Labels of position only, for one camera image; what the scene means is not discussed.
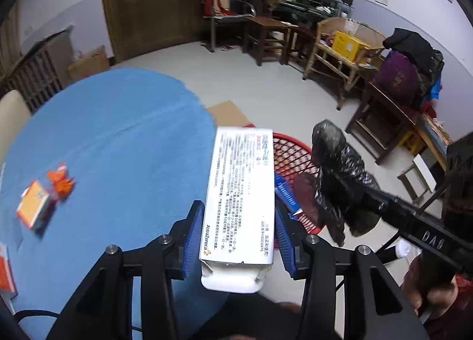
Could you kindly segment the person's right hand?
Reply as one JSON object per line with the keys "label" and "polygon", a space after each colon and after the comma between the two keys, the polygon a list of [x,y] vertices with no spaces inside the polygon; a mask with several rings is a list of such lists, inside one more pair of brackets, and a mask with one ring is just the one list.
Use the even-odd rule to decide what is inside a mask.
{"label": "person's right hand", "polygon": [[461,298],[461,303],[456,304],[459,296],[459,288],[456,278],[452,278],[445,285],[434,286],[428,292],[422,293],[421,287],[427,284],[427,272],[422,270],[422,257],[417,256],[410,262],[409,270],[404,276],[401,286],[402,292],[414,309],[419,312],[421,306],[427,302],[430,309],[430,319],[440,318],[447,311],[455,306],[455,312],[462,312],[464,315],[472,318],[472,297]]}

